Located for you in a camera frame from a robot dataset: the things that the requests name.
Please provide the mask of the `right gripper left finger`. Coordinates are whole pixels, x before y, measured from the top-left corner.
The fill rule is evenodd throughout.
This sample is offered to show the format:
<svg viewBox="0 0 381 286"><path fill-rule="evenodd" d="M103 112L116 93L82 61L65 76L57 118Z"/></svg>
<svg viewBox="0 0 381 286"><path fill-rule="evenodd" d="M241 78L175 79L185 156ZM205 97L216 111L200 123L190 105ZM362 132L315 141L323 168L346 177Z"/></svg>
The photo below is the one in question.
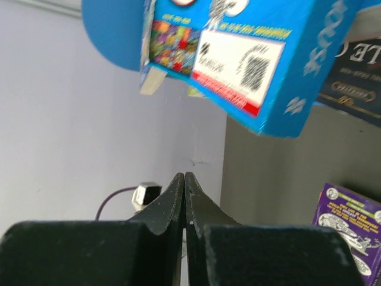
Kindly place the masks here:
<svg viewBox="0 0 381 286"><path fill-rule="evenodd" d="M128 220L24 221L1 238L2 285L179 285L184 176Z"/></svg>

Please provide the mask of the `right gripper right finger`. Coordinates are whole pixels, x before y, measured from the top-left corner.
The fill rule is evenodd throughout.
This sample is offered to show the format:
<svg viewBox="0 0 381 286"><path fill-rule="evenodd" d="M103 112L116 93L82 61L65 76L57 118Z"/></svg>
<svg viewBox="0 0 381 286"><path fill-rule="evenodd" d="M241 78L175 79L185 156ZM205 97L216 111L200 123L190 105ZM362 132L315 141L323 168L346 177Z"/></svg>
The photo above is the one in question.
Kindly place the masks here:
<svg viewBox="0 0 381 286"><path fill-rule="evenodd" d="M363 285L336 231L237 223L191 172L184 194L190 285Z"/></svg>

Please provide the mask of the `purple cover treehouse book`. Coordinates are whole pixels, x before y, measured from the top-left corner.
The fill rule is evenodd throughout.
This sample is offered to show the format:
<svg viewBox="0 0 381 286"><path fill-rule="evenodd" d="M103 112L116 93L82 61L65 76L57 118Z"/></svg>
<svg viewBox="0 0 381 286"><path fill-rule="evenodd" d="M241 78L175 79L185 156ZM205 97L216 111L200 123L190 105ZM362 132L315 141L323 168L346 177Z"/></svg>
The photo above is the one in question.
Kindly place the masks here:
<svg viewBox="0 0 381 286"><path fill-rule="evenodd" d="M313 225L332 228L346 241L366 285L380 285L380 203L326 183Z"/></svg>

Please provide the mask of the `light blue book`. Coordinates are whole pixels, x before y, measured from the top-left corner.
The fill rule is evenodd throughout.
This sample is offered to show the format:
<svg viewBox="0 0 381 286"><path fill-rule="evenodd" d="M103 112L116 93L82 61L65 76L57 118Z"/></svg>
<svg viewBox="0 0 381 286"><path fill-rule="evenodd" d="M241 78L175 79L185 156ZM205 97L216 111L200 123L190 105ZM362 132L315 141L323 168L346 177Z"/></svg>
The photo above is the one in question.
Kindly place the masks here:
<svg viewBox="0 0 381 286"><path fill-rule="evenodd" d="M249 130L296 138L361 1L145 1L140 92L194 87Z"/></svg>

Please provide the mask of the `Tale of Two Cities book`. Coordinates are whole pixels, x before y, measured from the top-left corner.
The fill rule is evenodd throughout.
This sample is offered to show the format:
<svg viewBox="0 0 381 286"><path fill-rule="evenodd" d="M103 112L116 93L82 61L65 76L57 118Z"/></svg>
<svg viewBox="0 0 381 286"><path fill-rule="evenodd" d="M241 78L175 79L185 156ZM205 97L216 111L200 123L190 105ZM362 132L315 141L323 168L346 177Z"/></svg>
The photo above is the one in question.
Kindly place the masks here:
<svg viewBox="0 0 381 286"><path fill-rule="evenodd" d="M342 44L317 102L380 127L380 38Z"/></svg>

